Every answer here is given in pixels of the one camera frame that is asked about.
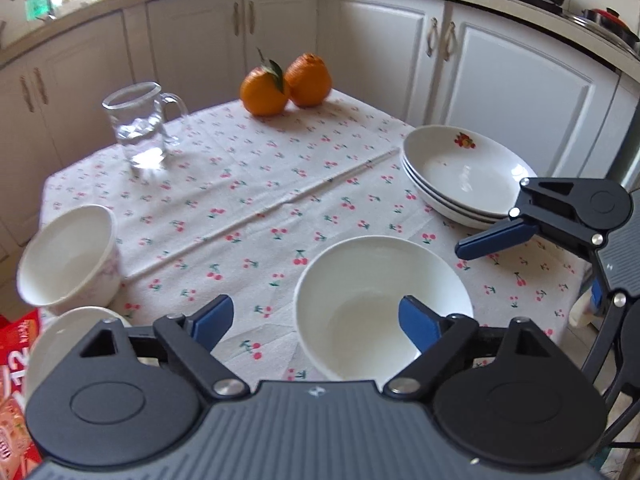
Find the white floral bowl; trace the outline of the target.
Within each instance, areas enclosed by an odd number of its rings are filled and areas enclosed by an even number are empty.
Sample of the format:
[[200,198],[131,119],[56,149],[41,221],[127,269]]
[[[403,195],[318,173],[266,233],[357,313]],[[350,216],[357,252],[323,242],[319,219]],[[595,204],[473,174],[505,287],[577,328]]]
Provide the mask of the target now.
[[42,228],[24,250],[16,274],[26,304],[56,315],[108,306],[121,282],[115,216],[93,204],[67,211]]

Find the large white fruit-pattern plate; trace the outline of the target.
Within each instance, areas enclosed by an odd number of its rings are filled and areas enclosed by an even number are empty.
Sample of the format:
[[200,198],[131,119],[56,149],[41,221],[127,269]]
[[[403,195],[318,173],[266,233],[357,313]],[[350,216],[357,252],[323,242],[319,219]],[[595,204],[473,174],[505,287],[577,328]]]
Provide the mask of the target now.
[[451,207],[445,205],[441,200],[436,198],[433,194],[427,192],[427,190],[422,185],[420,185],[418,181],[410,174],[407,168],[405,168],[404,171],[411,184],[416,188],[416,194],[418,194],[422,198],[422,200],[427,203],[428,206],[434,209],[434,211],[437,211],[447,219],[457,222],[462,226],[467,226],[468,228],[480,231],[485,231],[496,223],[496,220],[486,221],[483,219],[472,218],[464,212],[459,212],[452,209]]

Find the stained white fruit-pattern plate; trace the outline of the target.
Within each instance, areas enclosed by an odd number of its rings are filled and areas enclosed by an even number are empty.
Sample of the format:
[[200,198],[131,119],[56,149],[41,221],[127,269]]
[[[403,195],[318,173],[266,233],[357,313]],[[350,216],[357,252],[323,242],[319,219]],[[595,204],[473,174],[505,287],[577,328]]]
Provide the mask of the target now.
[[486,220],[486,221],[488,221],[488,220],[496,220],[496,222],[498,222],[498,221],[501,221],[501,220],[506,218],[505,214],[503,214],[502,216],[488,216],[487,214],[479,214],[478,212],[474,212],[474,211],[466,209],[464,207],[455,205],[455,204],[451,203],[450,200],[446,200],[446,198],[439,197],[435,192],[431,191],[425,184],[421,183],[420,179],[418,178],[418,175],[410,167],[410,165],[407,162],[407,159],[405,159],[405,157],[401,157],[401,166],[402,166],[402,169],[407,168],[409,170],[410,174],[418,181],[418,183],[420,185],[422,185],[427,190],[427,192],[433,194],[436,198],[441,200],[445,205],[451,207],[452,209],[454,209],[456,211],[464,212],[465,214],[468,214],[472,218],[483,219],[483,220]]

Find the white kitchen cabinets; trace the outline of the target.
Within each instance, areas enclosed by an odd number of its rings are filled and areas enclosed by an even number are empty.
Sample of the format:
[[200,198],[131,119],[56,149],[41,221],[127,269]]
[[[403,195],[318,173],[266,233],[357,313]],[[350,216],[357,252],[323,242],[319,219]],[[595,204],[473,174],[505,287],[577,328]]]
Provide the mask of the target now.
[[154,79],[201,110],[236,97],[258,49],[313,50],[337,90],[542,176],[607,174],[639,101],[633,56],[518,0],[107,0],[1,55],[4,249],[35,232],[46,177],[112,142],[104,96]]

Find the cherry-print tablecloth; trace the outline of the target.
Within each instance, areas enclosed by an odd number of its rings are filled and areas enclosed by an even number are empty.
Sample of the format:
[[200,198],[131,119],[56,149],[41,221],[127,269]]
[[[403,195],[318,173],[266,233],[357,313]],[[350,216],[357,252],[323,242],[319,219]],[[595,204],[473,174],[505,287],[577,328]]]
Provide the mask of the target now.
[[222,104],[182,127],[163,170],[138,174],[115,146],[50,177],[40,220],[87,204],[114,214],[125,281],[113,307],[131,323],[229,295],[234,322],[215,356],[251,384],[321,378],[299,342],[294,292],[314,258],[360,236],[434,252],[462,281],[478,322],[526,316],[567,347],[582,262],[543,240],[458,258],[466,229],[428,206],[401,168],[408,132],[337,92],[271,119]]

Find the red cardboard box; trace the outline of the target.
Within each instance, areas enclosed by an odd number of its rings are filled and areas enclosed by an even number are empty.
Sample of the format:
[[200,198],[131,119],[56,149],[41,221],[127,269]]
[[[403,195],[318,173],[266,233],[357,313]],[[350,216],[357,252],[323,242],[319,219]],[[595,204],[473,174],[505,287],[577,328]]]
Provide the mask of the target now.
[[40,332],[37,310],[1,326],[0,474],[4,480],[25,479],[41,463],[24,416],[29,355]]

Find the red lidded pot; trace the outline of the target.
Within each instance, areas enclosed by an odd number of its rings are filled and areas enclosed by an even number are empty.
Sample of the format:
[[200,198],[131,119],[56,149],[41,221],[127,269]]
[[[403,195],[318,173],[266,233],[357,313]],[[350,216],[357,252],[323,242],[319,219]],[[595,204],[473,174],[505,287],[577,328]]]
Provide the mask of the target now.
[[636,47],[638,47],[638,35],[627,26],[617,11],[611,8],[606,8],[605,10],[587,9],[582,11],[582,16],[612,32],[632,50],[636,50]]

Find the glass mug with water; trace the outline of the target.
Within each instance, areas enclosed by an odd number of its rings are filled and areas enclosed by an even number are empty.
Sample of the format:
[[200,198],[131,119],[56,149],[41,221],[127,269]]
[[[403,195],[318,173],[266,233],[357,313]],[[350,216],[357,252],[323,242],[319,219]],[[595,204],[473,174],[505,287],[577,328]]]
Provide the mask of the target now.
[[135,170],[162,168],[169,149],[180,144],[178,136],[172,136],[165,128],[164,108],[171,105],[177,107],[181,119],[188,118],[188,109],[180,96],[163,92],[155,81],[132,84],[102,101],[115,139]]

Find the bumpy orange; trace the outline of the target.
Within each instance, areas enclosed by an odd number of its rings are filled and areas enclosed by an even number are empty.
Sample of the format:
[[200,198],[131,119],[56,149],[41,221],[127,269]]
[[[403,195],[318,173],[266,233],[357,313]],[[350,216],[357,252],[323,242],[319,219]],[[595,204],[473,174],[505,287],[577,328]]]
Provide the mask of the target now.
[[291,101],[298,107],[320,105],[332,90],[332,78],[322,58],[304,53],[290,65],[284,74],[290,87]]

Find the orange with leaf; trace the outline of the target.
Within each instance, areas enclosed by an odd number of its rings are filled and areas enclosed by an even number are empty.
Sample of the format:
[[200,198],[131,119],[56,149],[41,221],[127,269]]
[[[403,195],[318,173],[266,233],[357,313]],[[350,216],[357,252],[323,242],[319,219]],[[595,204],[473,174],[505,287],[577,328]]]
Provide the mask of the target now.
[[291,90],[281,66],[265,58],[257,49],[260,65],[247,74],[240,87],[240,100],[253,116],[265,118],[280,115],[290,100]]

